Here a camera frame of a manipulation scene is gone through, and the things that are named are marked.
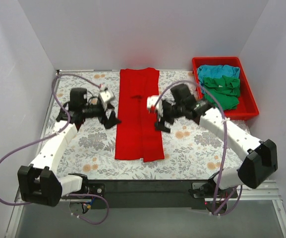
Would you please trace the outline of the red t shirt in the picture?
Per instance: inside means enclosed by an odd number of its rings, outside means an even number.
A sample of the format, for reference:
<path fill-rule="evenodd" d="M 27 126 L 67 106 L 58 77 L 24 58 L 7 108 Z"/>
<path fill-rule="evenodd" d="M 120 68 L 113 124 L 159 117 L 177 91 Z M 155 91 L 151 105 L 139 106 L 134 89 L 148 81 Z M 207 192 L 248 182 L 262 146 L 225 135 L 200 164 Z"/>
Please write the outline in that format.
<path fill-rule="evenodd" d="M 153 162 L 165 158 L 157 115 L 147 110 L 147 98 L 158 95 L 160 72 L 154 68 L 120 71 L 115 159 Z"/>

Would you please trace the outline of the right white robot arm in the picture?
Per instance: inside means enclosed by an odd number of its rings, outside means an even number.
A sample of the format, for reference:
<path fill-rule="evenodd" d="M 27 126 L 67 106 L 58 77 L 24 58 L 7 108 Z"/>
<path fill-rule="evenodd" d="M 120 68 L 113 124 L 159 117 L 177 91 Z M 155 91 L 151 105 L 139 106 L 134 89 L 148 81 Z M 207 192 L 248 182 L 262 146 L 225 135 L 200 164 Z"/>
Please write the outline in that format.
<path fill-rule="evenodd" d="M 240 185 L 256 189 L 278 169 L 277 147 L 272 140 L 262 141 L 248 134 L 208 100 L 196 100 L 186 84 L 178 84 L 170 91 L 174 98 L 172 103 L 161 96 L 147 98 L 147 110 L 157 113 L 156 130 L 169 133 L 171 130 L 165 124 L 173 124 L 175 119 L 185 117 L 223 140 L 242 160 L 239 168 L 216 172 L 199 188 L 191 189 L 192 195 L 219 197 L 227 189 Z"/>

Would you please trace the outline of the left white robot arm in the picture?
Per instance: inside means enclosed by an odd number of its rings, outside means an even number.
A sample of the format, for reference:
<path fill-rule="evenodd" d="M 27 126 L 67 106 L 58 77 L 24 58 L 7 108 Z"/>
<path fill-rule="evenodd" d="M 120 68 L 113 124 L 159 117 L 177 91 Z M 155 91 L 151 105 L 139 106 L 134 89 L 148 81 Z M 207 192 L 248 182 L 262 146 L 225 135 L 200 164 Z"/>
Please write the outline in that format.
<path fill-rule="evenodd" d="M 21 198 L 25 202 L 55 207 L 63 196 L 71 193 L 85 198 L 90 191 L 87 177 L 74 173 L 58 178 L 59 162 L 86 119 L 98 118 L 105 129 L 121 122 L 111 104 L 115 96 L 105 86 L 100 86 L 95 104 L 88 102 L 85 88 L 71 89 L 69 98 L 60 107 L 53 127 L 54 136 L 45 143 L 30 165 L 21 166 L 17 172 Z"/>

